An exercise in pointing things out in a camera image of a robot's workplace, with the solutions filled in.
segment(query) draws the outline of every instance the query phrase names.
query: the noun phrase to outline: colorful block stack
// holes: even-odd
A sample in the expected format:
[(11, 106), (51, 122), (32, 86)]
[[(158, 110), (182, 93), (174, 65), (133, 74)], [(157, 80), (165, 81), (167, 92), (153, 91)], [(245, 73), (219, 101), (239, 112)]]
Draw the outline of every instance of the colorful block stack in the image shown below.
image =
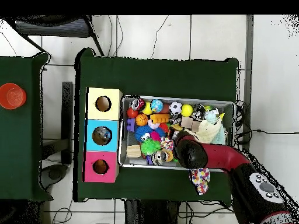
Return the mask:
[[(86, 88), (86, 149), (83, 165), (83, 182), (114, 183), (119, 173), (117, 148), (122, 92), (118, 89)], [(104, 145), (94, 141), (95, 129), (103, 128), (109, 139)], [(96, 168), (98, 164), (105, 167)]]

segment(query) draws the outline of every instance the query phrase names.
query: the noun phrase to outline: purple toy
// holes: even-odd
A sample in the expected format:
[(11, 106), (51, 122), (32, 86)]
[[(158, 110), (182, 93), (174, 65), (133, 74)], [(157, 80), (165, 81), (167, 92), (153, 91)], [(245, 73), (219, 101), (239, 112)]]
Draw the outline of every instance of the purple toy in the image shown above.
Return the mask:
[(128, 118), (127, 122), (128, 122), (127, 130), (135, 131), (135, 118)]
[(147, 155), (147, 165), (152, 165), (152, 158), (150, 155)]

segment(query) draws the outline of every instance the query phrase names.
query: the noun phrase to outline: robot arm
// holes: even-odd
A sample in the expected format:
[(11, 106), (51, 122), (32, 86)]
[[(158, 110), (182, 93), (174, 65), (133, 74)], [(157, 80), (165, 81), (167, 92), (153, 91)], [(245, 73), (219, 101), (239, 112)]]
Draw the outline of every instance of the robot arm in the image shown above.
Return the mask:
[(181, 131), (174, 156), (185, 168), (222, 169), (228, 174), (239, 224), (295, 224), (275, 187), (233, 147), (199, 143)]

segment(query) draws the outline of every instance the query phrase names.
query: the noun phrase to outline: green mat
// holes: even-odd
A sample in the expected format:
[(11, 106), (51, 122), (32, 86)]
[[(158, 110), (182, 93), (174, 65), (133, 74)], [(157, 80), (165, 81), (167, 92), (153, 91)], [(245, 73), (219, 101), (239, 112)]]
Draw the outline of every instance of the green mat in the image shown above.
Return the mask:
[(207, 193), (198, 196), (187, 171), (121, 167), (114, 184), (83, 183), (85, 89), (120, 89), (124, 95), (179, 97), (202, 100), (235, 101), (238, 60), (170, 61), (158, 59), (99, 58), (90, 48), (76, 57), (75, 110), (79, 115), (78, 173), (74, 173), (74, 193), (83, 198), (129, 198), (174, 201), (222, 200), (231, 202), (230, 187), (224, 173), (211, 172)]
[(0, 86), (7, 82), (26, 92), (22, 107), (0, 107), (0, 198), (50, 200), (39, 184), (41, 160), (40, 73), (49, 54), (0, 57)]

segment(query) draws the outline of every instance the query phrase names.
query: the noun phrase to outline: chair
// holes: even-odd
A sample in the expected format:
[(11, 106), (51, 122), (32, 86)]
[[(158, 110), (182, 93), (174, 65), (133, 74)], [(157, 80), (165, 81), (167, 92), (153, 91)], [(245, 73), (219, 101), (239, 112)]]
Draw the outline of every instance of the chair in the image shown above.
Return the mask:
[(16, 32), (42, 52), (46, 52), (28, 36), (92, 37), (101, 56), (105, 56), (93, 31), (91, 15), (34, 15), (0, 17)]

